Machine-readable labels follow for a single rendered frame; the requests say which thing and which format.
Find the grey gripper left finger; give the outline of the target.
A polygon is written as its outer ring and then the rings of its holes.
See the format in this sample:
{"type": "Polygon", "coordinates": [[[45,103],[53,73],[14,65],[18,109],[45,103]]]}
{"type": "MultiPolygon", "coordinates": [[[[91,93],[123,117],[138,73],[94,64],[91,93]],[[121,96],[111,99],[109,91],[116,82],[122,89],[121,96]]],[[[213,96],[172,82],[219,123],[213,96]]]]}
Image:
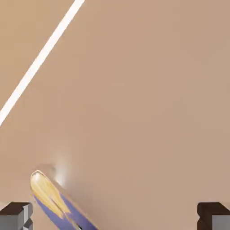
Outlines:
{"type": "Polygon", "coordinates": [[[32,203],[10,202],[0,210],[0,230],[33,230],[32,214],[32,203]]]}

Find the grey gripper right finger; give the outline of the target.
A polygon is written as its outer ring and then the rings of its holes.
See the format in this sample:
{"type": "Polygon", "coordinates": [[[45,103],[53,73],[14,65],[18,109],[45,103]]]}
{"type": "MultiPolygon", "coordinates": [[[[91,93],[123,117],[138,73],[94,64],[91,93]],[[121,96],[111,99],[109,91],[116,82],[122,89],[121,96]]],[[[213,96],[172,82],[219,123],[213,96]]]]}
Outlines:
{"type": "Polygon", "coordinates": [[[197,214],[197,230],[230,230],[230,210],[220,202],[199,202],[197,214]]]}

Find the light wood cabinet door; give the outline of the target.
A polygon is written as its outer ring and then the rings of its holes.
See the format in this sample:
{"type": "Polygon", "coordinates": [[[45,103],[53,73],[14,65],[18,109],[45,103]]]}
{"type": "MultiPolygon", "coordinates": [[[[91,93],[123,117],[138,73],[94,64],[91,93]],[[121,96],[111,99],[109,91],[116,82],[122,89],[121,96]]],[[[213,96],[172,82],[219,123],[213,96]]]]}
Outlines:
{"type": "Polygon", "coordinates": [[[230,0],[84,0],[0,125],[0,206],[40,169],[100,230],[196,230],[230,205],[230,0]]]}

